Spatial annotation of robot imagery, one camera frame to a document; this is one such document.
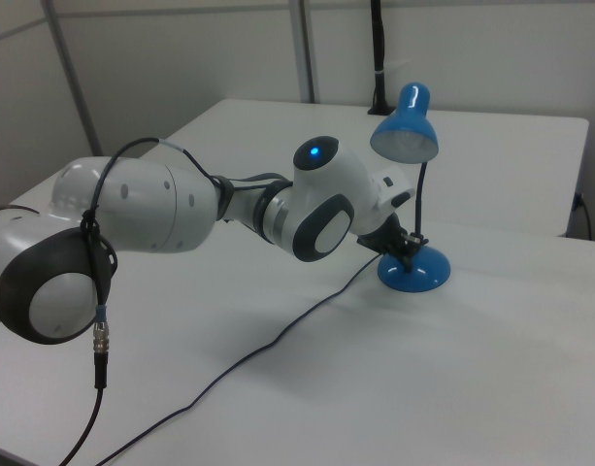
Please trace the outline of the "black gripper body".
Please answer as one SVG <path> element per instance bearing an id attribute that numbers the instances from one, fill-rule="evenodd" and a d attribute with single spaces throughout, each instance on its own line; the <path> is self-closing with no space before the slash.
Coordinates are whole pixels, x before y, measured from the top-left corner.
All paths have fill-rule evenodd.
<path id="1" fill-rule="evenodd" d="M 421 234 L 410 234 L 401 225 L 397 215 L 390 215 L 375 231 L 359 235 L 357 243 L 378 253 L 381 253 L 382 246 L 393 245 L 398 249 L 400 256 L 404 250 L 415 250 L 417 253 L 424 245 L 424 237 Z"/>

